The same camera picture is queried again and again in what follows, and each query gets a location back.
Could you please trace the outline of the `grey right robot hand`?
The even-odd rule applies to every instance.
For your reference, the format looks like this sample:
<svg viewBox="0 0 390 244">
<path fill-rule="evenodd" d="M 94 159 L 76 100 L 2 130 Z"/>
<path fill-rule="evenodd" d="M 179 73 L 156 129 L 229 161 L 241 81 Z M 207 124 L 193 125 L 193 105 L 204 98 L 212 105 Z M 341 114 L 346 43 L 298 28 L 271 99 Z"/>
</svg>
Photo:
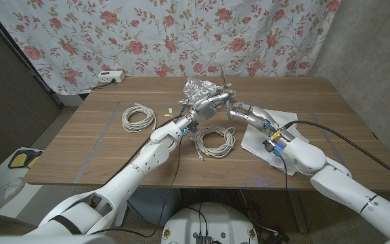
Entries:
<svg viewBox="0 0 390 244">
<path fill-rule="evenodd" d="M 283 151 L 295 137 L 285 128 L 280 127 L 276 120 L 265 110 L 258 106 L 251 106 L 243 102 L 234 101 L 232 110 L 228 112 L 231 117 L 244 119 L 248 124 L 268 136 L 263 141 L 268 152 Z"/>
</svg>

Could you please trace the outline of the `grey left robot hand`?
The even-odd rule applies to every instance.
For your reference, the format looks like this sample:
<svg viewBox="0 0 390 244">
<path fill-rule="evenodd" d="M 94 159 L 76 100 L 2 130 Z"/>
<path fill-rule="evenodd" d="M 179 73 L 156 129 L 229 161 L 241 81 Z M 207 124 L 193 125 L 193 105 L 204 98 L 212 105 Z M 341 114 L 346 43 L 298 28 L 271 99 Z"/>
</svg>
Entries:
<svg viewBox="0 0 390 244">
<path fill-rule="evenodd" d="M 208 95 L 201 96 L 190 107 L 188 114 L 181 116 L 175 122 L 181 131 L 184 129 L 193 130 L 203 121 L 209 120 L 223 107 L 231 120 L 232 99 L 236 97 L 236 92 L 231 89 L 231 83 L 225 83 Z"/>
</svg>

